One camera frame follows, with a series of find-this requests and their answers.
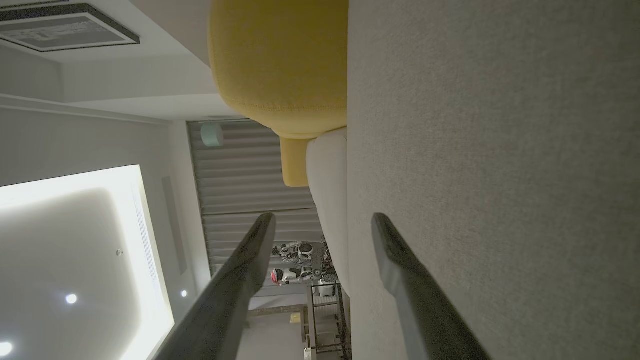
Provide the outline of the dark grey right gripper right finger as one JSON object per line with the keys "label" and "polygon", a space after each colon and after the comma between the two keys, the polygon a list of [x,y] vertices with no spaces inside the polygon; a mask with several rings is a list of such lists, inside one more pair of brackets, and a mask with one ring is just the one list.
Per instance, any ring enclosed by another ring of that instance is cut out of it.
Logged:
{"label": "dark grey right gripper right finger", "polygon": [[382,285],[395,299],[410,360],[489,360],[490,356],[416,257],[393,221],[383,213],[371,219]]}

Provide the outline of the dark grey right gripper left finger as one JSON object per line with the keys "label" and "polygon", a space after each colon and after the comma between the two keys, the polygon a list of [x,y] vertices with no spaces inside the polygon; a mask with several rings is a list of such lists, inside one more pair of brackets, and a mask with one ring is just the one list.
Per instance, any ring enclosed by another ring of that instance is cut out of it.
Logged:
{"label": "dark grey right gripper left finger", "polygon": [[162,342],[156,360],[235,360],[250,301],[263,287],[276,219],[261,214],[183,320]]}

